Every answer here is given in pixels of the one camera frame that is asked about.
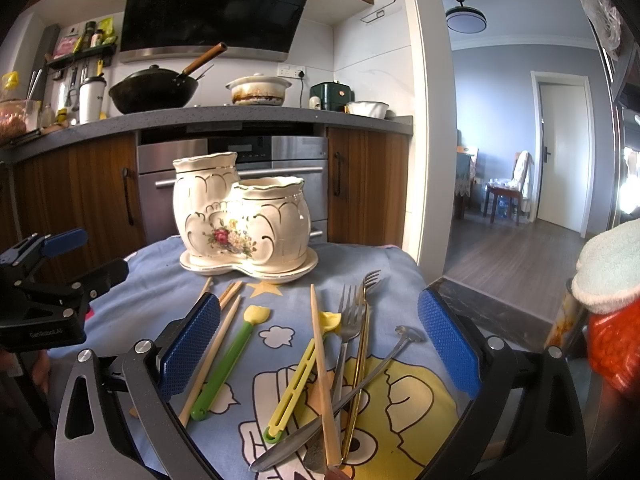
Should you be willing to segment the person left hand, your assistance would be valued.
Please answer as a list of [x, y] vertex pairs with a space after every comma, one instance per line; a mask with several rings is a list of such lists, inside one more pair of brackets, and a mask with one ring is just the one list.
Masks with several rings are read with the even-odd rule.
[[9, 377], [18, 377], [28, 370], [34, 384], [44, 393], [49, 393], [51, 362], [46, 350], [39, 350], [34, 364], [24, 367], [18, 362], [18, 357], [14, 353], [6, 350], [0, 351], [0, 370]]

